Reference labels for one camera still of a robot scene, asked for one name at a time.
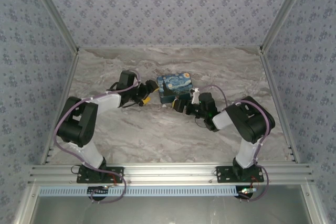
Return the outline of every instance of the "blue floral pattern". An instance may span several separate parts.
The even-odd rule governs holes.
[[[297,0],[267,55],[302,162],[336,223],[336,2]]]
[[[0,0],[0,223],[40,162],[71,52],[39,0]]]
[[[260,45],[283,0],[53,0],[76,44]]]

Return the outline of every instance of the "gray marble floor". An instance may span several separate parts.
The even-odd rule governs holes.
[[[194,87],[216,84],[229,102],[252,96],[275,118],[276,127],[264,144],[259,160],[289,159],[287,144],[259,56],[237,48],[129,48],[80,50],[70,95],[98,94],[118,81],[125,69],[137,69],[142,80],[162,74],[189,72]],[[218,108],[224,99],[209,90]],[[233,125],[210,132],[195,124],[192,116],[162,105],[158,93],[151,102],[105,112],[97,118],[93,136],[109,163],[230,162],[239,150],[240,135]],[[58,149],[51,163],[76,163]]]

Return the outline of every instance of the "floral wallpaper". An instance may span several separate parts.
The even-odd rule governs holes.
[[[283,0],[53,0],[79,47],[260,45]]]
[[[267,55],[302,162],[336,223],[336,0],[297,0]]]
[[[38,164],[72,55],[39,0],[0,0],[0,223]]]

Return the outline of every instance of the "blue box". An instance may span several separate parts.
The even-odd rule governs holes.
[[[190,89],[193,87],[189,73],[167,74],[159,76],[159,96],[161,103],[171,103],[175,97],[191,99]]]

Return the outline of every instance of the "small box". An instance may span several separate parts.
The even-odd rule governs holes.
[[[175,97],[191,99],[190,89],[193,87],[189,73],[167,74],[159,76],[159,95],[161,103],[171,103]]]

